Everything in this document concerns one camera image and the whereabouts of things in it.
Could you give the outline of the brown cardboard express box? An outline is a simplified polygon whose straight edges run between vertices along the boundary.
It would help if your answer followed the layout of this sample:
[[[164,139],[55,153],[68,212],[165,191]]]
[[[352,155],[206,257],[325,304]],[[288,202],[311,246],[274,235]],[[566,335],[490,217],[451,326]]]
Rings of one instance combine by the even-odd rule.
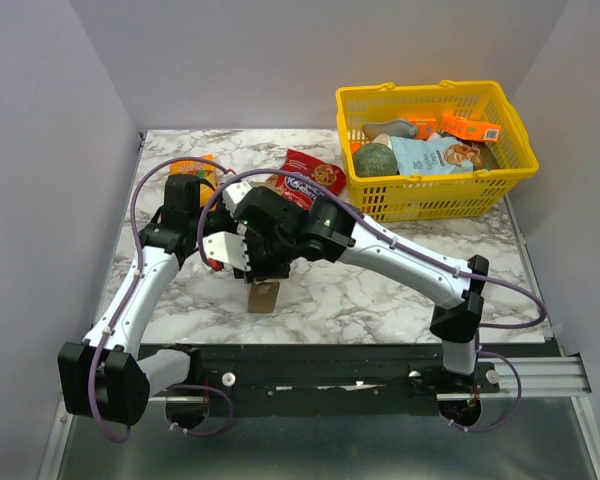
[[[279,280],[265,280],[251,283],[247,299],[247,312],[250,314],[273,313],[279,291]]]

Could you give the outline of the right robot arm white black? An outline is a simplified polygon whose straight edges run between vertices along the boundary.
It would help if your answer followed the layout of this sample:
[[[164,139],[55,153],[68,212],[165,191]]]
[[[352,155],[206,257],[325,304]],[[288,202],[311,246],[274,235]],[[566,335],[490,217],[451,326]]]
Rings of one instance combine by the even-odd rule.
[[[460,392],[474,383],[486,258],[440,255],[327,196],[303,209],[267,187],[239,184],[222,198],[246,228],[248,278],[285,273],[304,258],[357,266],[405,285],[434,303],[430,330],[442,342],[442,384]]]

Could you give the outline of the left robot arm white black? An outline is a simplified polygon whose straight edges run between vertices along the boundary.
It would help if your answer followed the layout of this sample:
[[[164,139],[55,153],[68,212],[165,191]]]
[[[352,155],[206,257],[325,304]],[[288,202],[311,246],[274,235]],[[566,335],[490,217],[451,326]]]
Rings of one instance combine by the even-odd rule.
[[[168,177],[163,204],[140,231],[141,249],[111,304],[82,341],[61,348],[58,368],[69,413],[130,427],[163,390],[189,395],[200,387],[195,349],[166,347],[145,358],[139,353],[159,299],[197,251],[204,184],[193,175]]]

